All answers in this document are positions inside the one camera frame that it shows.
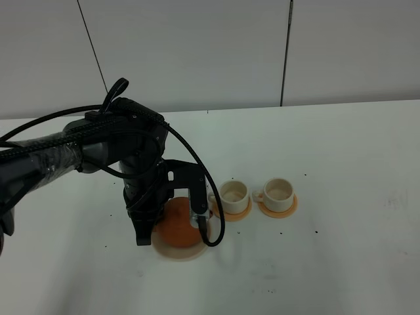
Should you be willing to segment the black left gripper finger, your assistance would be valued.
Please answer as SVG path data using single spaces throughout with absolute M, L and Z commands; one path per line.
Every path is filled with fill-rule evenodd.
M 152 244 L 152 232 L 160 218 L 160 216 L 151 218 L 131 217 L 136 234 L 136 244 L 138 246 L 149 246 Z

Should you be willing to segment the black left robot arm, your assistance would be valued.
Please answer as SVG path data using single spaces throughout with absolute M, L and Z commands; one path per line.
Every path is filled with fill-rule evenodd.
M 104 171 L 124 181 L 123 198 L 136 243 L 150 245 L 168 200 L 162 159 L 168 124 L 127 98 L 103 110 L 86 106 L 84 118 L 41 138 L 1 139 L 1 236 L 14 234 L 14 208 L 22 198 L 70 171 Z

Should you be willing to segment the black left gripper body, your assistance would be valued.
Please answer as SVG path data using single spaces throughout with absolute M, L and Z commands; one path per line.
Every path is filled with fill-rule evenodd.
M 119 166 L 125 175 L 140 175 L 124 180 L 123 197 L 129 217 L 135 221 L 159 222 L 163 217 L 163 206 L 169 199 L 167 162 L 159 159 L 147 169 L 137 157 L 128 157 L 120 161 Z

